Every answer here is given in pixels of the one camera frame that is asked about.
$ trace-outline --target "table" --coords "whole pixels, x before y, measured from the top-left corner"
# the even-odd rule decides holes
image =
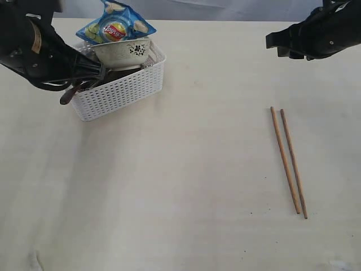
[[[89,21],[54,26],[72,44]],[[0,269],[28,270],[33,248],[51,271],[360,269],[361,47],[279,59],[265,35],[289,23],[151,23],[163,91],[90,123],[0,67]]]

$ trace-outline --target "bowl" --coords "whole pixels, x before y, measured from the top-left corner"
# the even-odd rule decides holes
[[[136,69],[147,61],[151,39],[148,37],[137,40],[117,41],[94,45],[100,62],[113,71]]]

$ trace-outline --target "wooden chopstick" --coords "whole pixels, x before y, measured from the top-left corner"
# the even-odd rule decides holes
[[[280,136],[280,130],[278,128],[278,122],[277,122],[277,118],[276,118],[276,113],[273,107],[271,107],[271,113],[272,113],[272,119],[273,119],[273,126],[275,127],[275,132],[276,132],[276,136],[277,136],[277,141],[278,141],[278,146],[280,147],[280,152],[281,152],[281,157],[282,157],[282,161],[283,161],[283,166],[284,166],[284,170],[286,171],[286,176],[287,176],[287,181],[288,181],[288,185],[289,185],[289,189],[291,191],[291,196],[292,196],[292,200],[293,200],[293,204],[294,207],[296,209],[296,213],[301,213],[300,210],[300,205],[298,204],[298,201],[296,199],[296,192],[294,190],[293,184],[292,184],[292,175],[289,171],[288,168],[288,162],[287,162],[287,158],[286,155],[284,154],[284,147],[281,141],[281,136]]]
[[[284,132],[286,133],[286,139],[287,139],[287,144],[288,144],[288,148],[289,148],[289,153],[291,155],[294,175],[296,176],[296,183],[297,183],[297,187],[298,187],[298,192],[300,194],[303,216],[305,217],[305,219],[307,219],[308,216],[307,216],[305,198],[303,197],[302,182],[301,182],[300,174],[298,172],[296,157],[294,155],[293,146],[292,146],[292,142],[291,142],[291,136],[289,135],[288,125],[287,125],[287,121],[286,121],[286,117],[285,117],[283,109],[281,109],[281,117],[282,117]]]

